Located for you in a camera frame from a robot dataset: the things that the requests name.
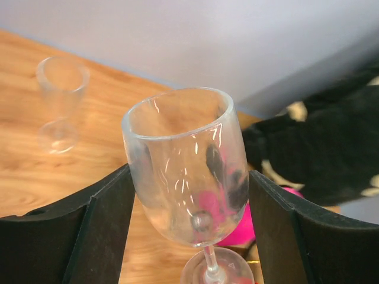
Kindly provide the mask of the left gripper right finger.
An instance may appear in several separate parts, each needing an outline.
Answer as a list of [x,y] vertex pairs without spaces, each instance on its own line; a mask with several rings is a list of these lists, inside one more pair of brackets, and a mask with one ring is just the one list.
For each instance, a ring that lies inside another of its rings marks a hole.
[[345,217],[249,173],[265,283],[378,283],[378,225]]

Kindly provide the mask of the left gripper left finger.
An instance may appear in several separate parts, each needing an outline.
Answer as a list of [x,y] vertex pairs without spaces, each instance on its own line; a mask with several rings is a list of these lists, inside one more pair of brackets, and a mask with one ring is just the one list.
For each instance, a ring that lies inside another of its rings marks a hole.
[[52,204],[1,218],[1,282],[118,283],[134,197],[124,165]]

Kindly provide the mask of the clear wine glass front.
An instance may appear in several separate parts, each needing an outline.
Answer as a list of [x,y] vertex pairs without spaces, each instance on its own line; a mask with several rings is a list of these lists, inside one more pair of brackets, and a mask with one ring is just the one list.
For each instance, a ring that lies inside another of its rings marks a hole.
[[[165,238],[199,249],[181,282],[254,280],[242,256],[217,245],[233,231],[249,197],[248,164],[231,96],[206,87],[168,91],[137,103],[121,126],[134,188],[150,223]],[[235,212],[221,228],[200,208],[202,191],[214,192]]]

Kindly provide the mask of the clear wine glass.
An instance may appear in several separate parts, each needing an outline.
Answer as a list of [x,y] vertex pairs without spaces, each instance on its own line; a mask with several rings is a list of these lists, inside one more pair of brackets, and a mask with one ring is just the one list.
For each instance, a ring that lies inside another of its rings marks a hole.
[[78,141],[71,119],[86,92],[89,70],[71,58],[52,56],[37,65],[36,79],[51,115],[39,131],[41,146],[50,154],[68,152]]
[[[242,256],[217,245],[233,231],[249,197],[248,164],[231,96],[206,87],[168,91],[137,103],[121,126],[134,188],[150,223],[165,238],[199,249],[181,282],[254,280]],[[200,208],[202,191],[214,192],[235,212],[221,228]]]

